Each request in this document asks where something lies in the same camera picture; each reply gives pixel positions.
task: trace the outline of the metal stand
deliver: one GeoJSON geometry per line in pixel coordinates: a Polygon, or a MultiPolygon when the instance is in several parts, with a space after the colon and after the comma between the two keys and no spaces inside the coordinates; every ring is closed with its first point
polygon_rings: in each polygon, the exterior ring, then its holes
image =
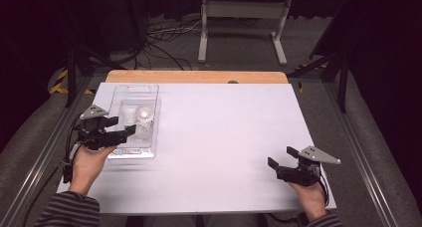
{"type": "Polygon", "coordinates": [[[319,66],[327,63],[325,70],[320,75],[320,79],[324,83],[332,82],[335,76],[340,72],[340,80],[338,86],[337,102],[341,111],[345,114],[345,93],[347,87],[347,74],[348,74],[348,54],[345,53],[332,53],[324,56],[299,70],[295,70],[290,74],[286,74],[288,78],[298,78],[307,72],[318,68],[319,66]]]}
{"type": "Polygon", "coordinates": [[[231,17],[231,18],[257,18],[278,19],[279,28],[272,32],[274,47],[281,65],[286,65],[287,59],[280,38],[289,14],[292,0],[285,3],[258,3],[258,2],[226,2],[202,0],[202,32],[199,44],[198,62],[204,63],[207,53],[208,17],[231,17]]]}

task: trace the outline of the floor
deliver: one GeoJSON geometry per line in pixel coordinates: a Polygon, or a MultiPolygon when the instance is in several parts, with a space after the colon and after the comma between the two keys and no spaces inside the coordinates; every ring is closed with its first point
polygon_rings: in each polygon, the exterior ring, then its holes
{"type": "MultiPolygon", "coordinates": [[[[204,64],[197,62],[198,27],[193,27],[171,42],[160,41],[155,45],[174,58],[188,61],[190,67],[187,62],[178,60],[186,70],[290,73],[297,65],[311,62],[308,55],[329,21],[329,18],[288,19],[282,35],[288,59],[288,65],[284,67],[278,64],[269,38],[277,24],[267,20],[213,22],[209,27],[207,61],[204,64]]],[[[153,47],[146,47],[145,51],[154,56],[166,56],[153,47]]],[[[123,65],[130,69],[178,69],[172,59],[155,58],[148,53],[137,56],[137,65],[134,61],[123,65]]],[[[119,56],[124,54],[113,55],[114,58],[119,56]]],[[[58,67],[46,89],[51,87],[61,70],[58,67]]],[[[108,71],[108,68],[97,68],[93,77],[79,77],[81,94],[68,109],[64,108],[66,95],[52,94],[21,126],[0,154],[1,226],[22,225],[26,206],[63,158],[70,119],[86,109],[94,99],[94,95],[84,95],[82,90],[95,90],[106,79],[108,71]]],[[[323,84],[319,79],[302,79],[302,90],[298,81],[290,79],[315,145],[342,160],[342,165],[324,166],[337,204],[332,212],[338,215],[344,226],[422,226],[415,200],[360,96],[352,74],[347,86],[346,114],[338,111],[333,100],[337,81],[323,84]]],[[[57,190],[60,172],[52,176],[41,192],[27,226],[33,225],[57,190]]],[[[291,218],[298,212],[275,214],[281,218],[291,218]]],[[[267,219],[270,227],[282,226],[269,217],[267,219]]],[[[101,226],[124,226],[125,221],[126,216],[104,215],[101,226]]]]}

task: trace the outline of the gray carpet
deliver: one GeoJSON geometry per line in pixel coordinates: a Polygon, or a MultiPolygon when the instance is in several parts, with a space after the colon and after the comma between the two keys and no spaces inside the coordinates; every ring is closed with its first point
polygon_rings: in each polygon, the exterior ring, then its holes
{"type": "MultiPolygon", "coordinates": [[[[281,71],[291,72],[297,65],[308,64],[308,55],[325,29],[329,19],[289,19],[282,36],[289,64],[281,67],[269,38],[272,21],[262,20],[256,25],[246,27],[235,21],[217,21],[209,29],[207,61],[197,63],[200,33],[192,30],[172,42],[156,44],[175,58],[182,58],[198,70],[233,70],[233,71],[281,71]]],[[[165,54],[151,48],[148,52],[165,57],[165,54]]],[[[140,69],[175,69],[170,59],[138,56],[140,69]]],[[[133,68],[134,62],[124,64],[133,68]]],[[[96,89],[106,78],[107,68],[98,69],[90,83],[90,89],[96,89]]],[[[316,146],[342,160],[342,165],[325,165],[332,194],[337,208],[336,213],[345,226],[383,226],[366,184],[362,178],[351,151],[347,133],[341,127],[335,112],[335,106],[329,100],[326,85],[319,82],[304,83],[304,92],[298,89],[295,80],[291,80],[298,97],[302,112],[316,146]]],[[[88,107],[94,95],[83,95],[75,114],[88,107]]],[[[32,165],[48,141],[50,133],[64,111],[66,96],[53,94],[50,99],[36,110],[17,131],[13,139],[0,154],[0,216],[6,215],[9,206],[24,183],[32,165]]],[[[347,118],[361,143],[362,149],[372,167],[378,183],[384,193],[398,226],[422,226],[421,216],[415,200],[409,191],[396,163],[388,151],[382,134],[362,100],[353,78],[350,77],[346,99],[347,118]]],[[[66,132],[62,133],[49,164],[38,181],[37,190],[50,172],[57,166],[64,155],[66,132]]],[[[51,195],[55,193],[60,180],[60,170],[46,186],[31,212],[27,226],[32,226],[51,195]]],[[[294,217],[297,213],[276,213],[283,218],[294,217]]],[[[20,225],[23,214],[16,225],[20,225]]],[[[124,226],[125,216],[102,215],[101,226],[124,226]]],[[[269,226],[282,226],[272,219],[269,226]]]]}

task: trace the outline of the white object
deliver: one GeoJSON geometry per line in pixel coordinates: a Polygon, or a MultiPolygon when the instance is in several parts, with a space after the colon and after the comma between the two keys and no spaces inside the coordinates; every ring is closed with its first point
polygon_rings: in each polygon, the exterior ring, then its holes
{"type": "MultiPolygon", "coordinates": [[[[116,85],[101,84],[95,103],[109,107],[116,85]]],[[[291,85],[159,86],[156,156],[105,163],[89,193],[102,213],[301,209],[295,191],[267,164],[270,156],[283,166],[297,167],[286,147],[313,145],[291,85]]],[[[61,183],[58,191],[64,190],[67,185],[61,183]]],[[[328,208],[335,208],[332,194],[328,208]]]]}

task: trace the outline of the hand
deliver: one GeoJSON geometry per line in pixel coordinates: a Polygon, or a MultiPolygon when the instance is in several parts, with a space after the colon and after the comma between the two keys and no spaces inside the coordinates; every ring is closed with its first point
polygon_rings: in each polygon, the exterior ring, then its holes
{"type": "Polygon", "coordinates": [[[74,172],[69,191],[87,196],[94,181],[103,170],[106,157],[114,150],[115,146],[91,150],[82,145],[74,159],[74,172]]]}
{"type": "Polygon", "coordinates": [[[318,182],[311,186],[301,186],[290,182],[289,184],[298,194],[299,201],[310,222],[326,215],[324,193],[318,182]]]}

